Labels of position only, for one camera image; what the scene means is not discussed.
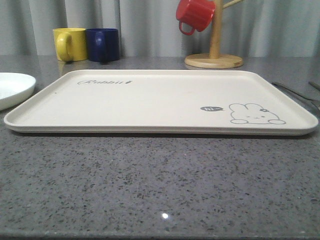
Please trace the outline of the grey curtain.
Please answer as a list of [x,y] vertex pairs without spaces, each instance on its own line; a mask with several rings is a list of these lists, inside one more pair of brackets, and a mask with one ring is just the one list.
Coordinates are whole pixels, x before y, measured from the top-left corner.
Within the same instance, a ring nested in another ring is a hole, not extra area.
[[[176,0],[3,0],[2,55],[55,54],[53,29],[116,28],[126,57],[183,57],[209,50],[211,30],[179,31]],[[317,0],[245,0],[223,10],[221,51],[242,57],[317,57]]]

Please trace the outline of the silver fork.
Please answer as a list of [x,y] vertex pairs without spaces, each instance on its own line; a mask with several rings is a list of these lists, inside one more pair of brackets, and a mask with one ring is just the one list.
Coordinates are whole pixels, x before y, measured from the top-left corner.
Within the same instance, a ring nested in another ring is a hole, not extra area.
[[296,96],[301,97],[304,100],[309,101],[318,111],[320,111],[320,101],[319,100],[316,100],[316,99],[313,99],[311,97],[308,97],[308,96],[306,96],[306,95],[304,95],[304,94],[302,94],[302,93],[300,93],[300,92],[298,92],[296,90],[291,89],[288,86],[285,86],[284,84],[282,84],[280,82],[271,82],[271,84],[273,86],[277,87],[277,88],[282,88],[282,89],[284,89],[286,91],[289,91],[292,94],[295,94]]

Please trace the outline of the red mug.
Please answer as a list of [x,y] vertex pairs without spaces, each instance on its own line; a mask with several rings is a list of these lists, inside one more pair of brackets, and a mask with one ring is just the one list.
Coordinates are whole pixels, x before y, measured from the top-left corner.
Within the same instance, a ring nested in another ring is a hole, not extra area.
[[215,15],[216,5],[210,0],[180,0],[176,9],[181,33],[190,36],[205,30]]

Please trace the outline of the cream rabbit serving tray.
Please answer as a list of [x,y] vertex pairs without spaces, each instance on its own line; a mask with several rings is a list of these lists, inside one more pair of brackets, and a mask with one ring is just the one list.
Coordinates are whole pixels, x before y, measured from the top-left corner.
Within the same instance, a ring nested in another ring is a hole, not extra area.
[[318,119],[256,73],[76,70],[13,109],[20,133],[301,136]]

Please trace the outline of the dark blue mug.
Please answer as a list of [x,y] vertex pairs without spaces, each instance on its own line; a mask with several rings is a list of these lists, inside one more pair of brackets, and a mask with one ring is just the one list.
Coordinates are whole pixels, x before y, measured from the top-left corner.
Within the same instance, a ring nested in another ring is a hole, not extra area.
[[88,59],[93,62],[112,62],[120,59],[119,32],[116,28],[85,30]]

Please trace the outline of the wooden mug tree stand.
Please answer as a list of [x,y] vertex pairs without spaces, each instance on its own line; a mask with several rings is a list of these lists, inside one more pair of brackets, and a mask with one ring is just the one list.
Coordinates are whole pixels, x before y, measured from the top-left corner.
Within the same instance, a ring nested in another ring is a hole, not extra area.
[[222,0],[214,0],[216,10],[211,25],[209,53],[188,55],[184,59],[185,64],[204,69],[230,69],[241,67],[244,64],[243,59],[239,56],[220,53],[223,9],[240,2],[241,0],[231,0],[223,4]]

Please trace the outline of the yellow mug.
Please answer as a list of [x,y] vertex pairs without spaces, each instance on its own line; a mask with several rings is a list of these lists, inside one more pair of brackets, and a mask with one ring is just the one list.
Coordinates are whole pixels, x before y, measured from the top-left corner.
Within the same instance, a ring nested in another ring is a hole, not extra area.
[[85,28],[53,29],[56,57],[62,62],[84,61],[88,58]]

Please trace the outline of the silver spoon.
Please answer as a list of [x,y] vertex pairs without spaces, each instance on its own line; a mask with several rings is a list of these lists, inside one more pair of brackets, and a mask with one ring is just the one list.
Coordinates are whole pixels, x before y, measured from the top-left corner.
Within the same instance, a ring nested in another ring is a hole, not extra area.
[[318,91],[320,91],[320,85],[313,82],[313,81],[309,81],[308,82],[312,87],[314,87],[315,89],[317,89]]

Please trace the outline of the white round plate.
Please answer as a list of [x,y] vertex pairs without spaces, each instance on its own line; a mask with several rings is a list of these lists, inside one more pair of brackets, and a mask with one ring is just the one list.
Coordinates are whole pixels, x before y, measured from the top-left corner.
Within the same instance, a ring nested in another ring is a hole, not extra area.
[[0,110],[22,103],[34,92],[36,79],[28,74],[0,73]]

